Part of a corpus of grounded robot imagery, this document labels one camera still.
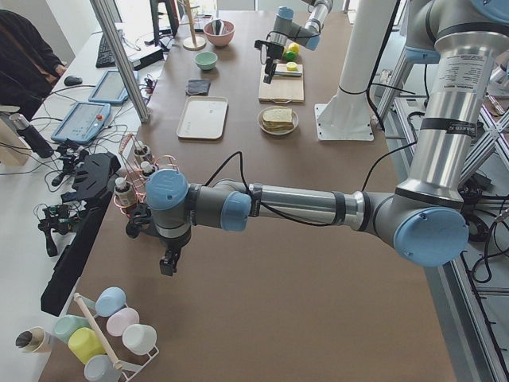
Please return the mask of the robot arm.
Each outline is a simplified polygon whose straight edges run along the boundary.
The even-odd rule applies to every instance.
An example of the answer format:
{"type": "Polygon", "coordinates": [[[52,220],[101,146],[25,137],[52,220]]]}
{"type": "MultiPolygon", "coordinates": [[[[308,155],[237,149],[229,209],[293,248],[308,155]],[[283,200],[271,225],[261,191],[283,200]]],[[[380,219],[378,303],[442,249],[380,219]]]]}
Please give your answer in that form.
{"type": "Polygon", "coordinates": [[[172,240],[193,225],[241,231],[274,214],[315,226],[347,225],[377,236],[404,259],[437,267],[468,242],[460,174],[495,59],[508,48],[505,1],[414,1],[407,45],[438,55],[438,69],[410,170],[393,193],[352,194],[220,181],[190,183],[161,169],[146,183],[157,233],[172,240]]]}
{"type": "Polygon", "coordinates": [[[324,20],[333,8],[333,1],[305,1],[311,6],[310,15],[304,25],[293,21],[294,11],[288,6],[279,6],[272,30],[265,40],[257,40],[254,46],[260,52],[265,51],[263,82],[270,84],[277,63],[283,58],[286,42],[291,40],[309,50],[315,50],[321,39],[324,20]]]}

